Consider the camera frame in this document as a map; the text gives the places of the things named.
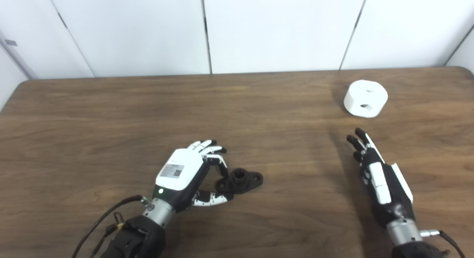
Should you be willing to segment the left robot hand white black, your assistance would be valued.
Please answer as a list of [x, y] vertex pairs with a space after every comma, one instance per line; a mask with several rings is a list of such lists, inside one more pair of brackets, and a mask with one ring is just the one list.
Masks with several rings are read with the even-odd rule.
[[176, 213], [193, 205], [210, 207], [230, 202], [232, 194], [199, 190], [212, 166], [218, 167], [222, 177], [228, 176], [223, 153], [227, 150], [215, 140], [196, 141], [174, 150], [156, 177], [152, 198], [166, 202]]

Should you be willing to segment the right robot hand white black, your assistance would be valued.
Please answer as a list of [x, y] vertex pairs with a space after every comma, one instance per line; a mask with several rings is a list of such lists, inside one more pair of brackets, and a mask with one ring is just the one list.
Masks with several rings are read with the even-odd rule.
[[370, 136], [361, 128], [346, 140], [354, 147], [353, 157], [371, 199], [375, 220], [383, 227], [398, 219], [416, 220], [413, 194], [395, 163], [387, 164]]

